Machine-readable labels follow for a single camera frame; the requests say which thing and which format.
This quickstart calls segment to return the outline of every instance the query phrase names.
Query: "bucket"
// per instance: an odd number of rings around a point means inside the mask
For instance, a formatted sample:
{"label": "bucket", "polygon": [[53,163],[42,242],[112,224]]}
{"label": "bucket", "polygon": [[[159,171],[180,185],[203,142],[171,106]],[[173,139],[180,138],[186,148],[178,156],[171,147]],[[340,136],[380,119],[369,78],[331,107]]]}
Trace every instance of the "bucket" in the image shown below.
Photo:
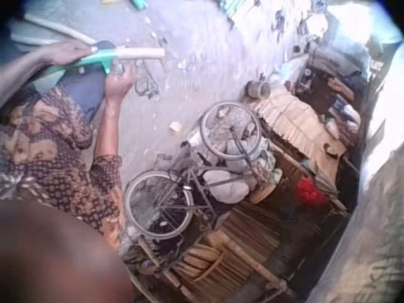
{"label": "bucket", "polygon": [[247,92],[252,98],[264,100],[270,96],[271,88],[267,82],[251,81],[247,84]]}

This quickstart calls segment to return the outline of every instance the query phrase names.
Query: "batik shirt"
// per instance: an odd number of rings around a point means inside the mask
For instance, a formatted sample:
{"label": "batik shirt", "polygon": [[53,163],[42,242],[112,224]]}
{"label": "batik shirt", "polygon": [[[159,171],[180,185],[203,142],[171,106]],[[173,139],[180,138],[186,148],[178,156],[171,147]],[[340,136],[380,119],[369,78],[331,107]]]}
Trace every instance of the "batik shirt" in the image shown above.
{"label": "batik shirt", "polygon": [[124,223],[122,160],[96,157],[88,171],[81,151],[92,139],[81,109],[58,85],[39,100],[26,100],[0,125],[0,174],[33,181],[37,201],[83,220],[116,248]]}

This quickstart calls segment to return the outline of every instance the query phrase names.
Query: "hand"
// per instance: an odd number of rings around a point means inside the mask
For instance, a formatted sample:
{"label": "hand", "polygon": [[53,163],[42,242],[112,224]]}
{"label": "hand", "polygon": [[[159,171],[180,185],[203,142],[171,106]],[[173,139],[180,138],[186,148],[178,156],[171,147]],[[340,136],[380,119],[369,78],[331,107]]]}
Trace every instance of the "hand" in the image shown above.
{"label": "hand", "polygon": [[105,102],[109,110],[120,110],[123,98],[131,89],[134,83],[134,68],[132,64],[123,64],[124,73],[122,76],[117,76],[114,72],[113,62],[111,72],[105,82]]}
{"label": "hand", "polygon": [[47,65],[67,65],[97,51],[80,40],[68,40],[45,45],[38,49]]}

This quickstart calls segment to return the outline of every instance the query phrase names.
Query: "dark pants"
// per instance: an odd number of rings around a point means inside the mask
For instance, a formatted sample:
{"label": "dark pants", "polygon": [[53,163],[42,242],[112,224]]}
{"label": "dark pants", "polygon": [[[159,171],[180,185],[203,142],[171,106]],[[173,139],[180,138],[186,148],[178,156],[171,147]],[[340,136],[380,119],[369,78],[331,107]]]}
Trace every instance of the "dark pants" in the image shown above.
{"label": "dark pants", "polygon": [[[95,44],[99,49],[115,49],[115,45],[109,41],[101,41]],[[23,56],[17,46],[10,41],[4,39],[0,46],[0,66]],[[95,117],[104,98],[105,79],[107,74],[101,63],[95,63],[84,67],[83,74],[78,69],[68,69],[59,80],[58,84],[62,84],[71,98],[81,107],[88,122]],[[21,101],[26,100],[32,95],[38,95],[34,85],[29,83],[23,86],[19,92],[11,98],[2,112],[9,112],[12,107],[18,105]]]}

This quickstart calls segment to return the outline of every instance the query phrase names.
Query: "bicycle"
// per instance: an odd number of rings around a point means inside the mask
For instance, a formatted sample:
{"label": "bicycle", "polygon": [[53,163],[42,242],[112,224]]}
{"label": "bicycle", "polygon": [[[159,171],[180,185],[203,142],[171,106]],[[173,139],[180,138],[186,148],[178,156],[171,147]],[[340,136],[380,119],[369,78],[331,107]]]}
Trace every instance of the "bicycle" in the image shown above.
{"label": "bicycle", "polygon": [[[207,132],[210,116],[214,110],[221,107],[235,107],[246,112],[254,123],[254,128],[257,131],[256,140],[252,148],[246,150],[241,144],[241,140],[237,136],[235,126],[228,127],[231,138],[234,140],[236,147],[239,149],[239,155],[228,155],[220,152],[215,148],[209,139]],[[179,171],[174,170],[150,170],[135,177],[128,185],[124,194],[124,206],[130,221],[145,236],[157,240],[167,240],[174,238],[183,233],[190,224],[193,215],[197,214],[211,224],[215,218],[215,212],[207,197],[205,191],[209,188],[244,180],[254,176],[259,182],[266,182],[268,176],[262,167],[253,167],[251,164],[250,155],[252,155],[259,146],[261,140],[261,125],[254,112],[236,102],[218,102],[212,105],[203,115],[200,123],[200,131],[203,143],[206,147],[215,154],[218,158],[224,160],[246,160],[248,166],[242,169],[229,167],[212,167],[203,156],[201,156],[204,165],[198,165],[192,161],[188,161],[187,165]],[[238,176],[212,184],[202,184],[202,176],[210,170],[225,170],[237,174]],[[198,190],[201,193],[203,205],[194,203],[193,191]],[[151,208],[146,213],[140,213],[137,216],[136,211],[133,212],[131,202],[136,195],[143,195],[142,201],[151,201]]]}

